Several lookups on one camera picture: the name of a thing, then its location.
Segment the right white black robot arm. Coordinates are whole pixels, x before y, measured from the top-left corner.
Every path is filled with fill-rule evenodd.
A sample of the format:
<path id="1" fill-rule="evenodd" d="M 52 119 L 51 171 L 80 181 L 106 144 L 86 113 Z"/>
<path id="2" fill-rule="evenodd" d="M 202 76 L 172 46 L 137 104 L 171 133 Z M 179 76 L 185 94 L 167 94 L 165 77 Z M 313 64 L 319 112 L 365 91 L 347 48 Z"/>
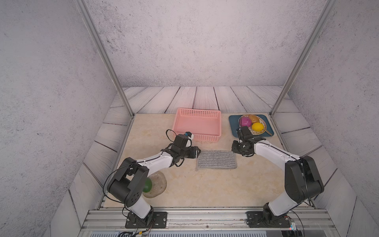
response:
<path id="1" fill-rule="evenodd" d="M 266 158 L 284 171 L 285 191 L 266 204 L 269 213 L 281 216 L 303 201 L 324 192 L 324 184 L 312 157 L 288 153 L 265 140 L 234 141 L 232 152 L 245 157 L 258 155 Z"/>

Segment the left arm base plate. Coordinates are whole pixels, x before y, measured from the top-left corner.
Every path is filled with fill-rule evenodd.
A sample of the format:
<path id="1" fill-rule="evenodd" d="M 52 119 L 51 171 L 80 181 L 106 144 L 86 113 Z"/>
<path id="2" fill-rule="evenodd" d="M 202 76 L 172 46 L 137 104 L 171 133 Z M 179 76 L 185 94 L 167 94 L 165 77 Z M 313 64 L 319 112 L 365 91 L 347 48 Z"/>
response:
<path id="1" fill-rule="evenodd" d="M 165 229 L 167 224 L 167 212 L 155 212 L 151 210 L 145 218 L 140 218 L 130 212 L 125 223 L 126 229 Z"/>

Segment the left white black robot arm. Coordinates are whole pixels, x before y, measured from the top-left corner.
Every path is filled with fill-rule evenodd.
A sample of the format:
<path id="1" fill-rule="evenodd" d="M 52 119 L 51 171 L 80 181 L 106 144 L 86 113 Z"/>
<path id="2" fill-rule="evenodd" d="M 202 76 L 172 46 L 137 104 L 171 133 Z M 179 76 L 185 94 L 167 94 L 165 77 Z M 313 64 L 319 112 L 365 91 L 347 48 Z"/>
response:
<path id="1" fill-rule="evenodd" d="M 145 159 L 126 158 L 114 175 L 107 179 L 107 192 L 140 220 L 150 219 L 153 208 L 142 197 L 147 178 L 162 169 L 179 167 L 179 161 L 196 159 L 200 154 L 197 146 L 183 149 L 171 146 Z"/>

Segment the grey striped dishcloth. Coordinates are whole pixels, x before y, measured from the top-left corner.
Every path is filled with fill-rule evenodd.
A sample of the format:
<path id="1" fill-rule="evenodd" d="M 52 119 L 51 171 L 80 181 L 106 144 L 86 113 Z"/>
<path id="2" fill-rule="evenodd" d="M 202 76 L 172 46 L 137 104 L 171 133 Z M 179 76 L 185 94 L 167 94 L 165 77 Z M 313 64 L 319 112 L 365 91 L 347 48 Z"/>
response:
<path id="1" fill-rule="evenodd" d="M 204 150 L 197 158 L 196 170 L 236 168 L 236 155 L 231 151 Z"/>

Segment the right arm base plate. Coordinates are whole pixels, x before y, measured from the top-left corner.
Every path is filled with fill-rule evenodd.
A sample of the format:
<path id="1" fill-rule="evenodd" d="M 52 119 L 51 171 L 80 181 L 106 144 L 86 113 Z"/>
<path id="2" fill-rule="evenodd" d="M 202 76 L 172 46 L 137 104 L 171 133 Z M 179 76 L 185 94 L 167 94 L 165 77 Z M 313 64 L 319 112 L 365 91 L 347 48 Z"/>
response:
<path id="1" fill-rule="evenodd" d="M 266 210 L 246 212 L 249 228 L 290 228 L 291 221 L 286 215 L 275 216 Z"/>

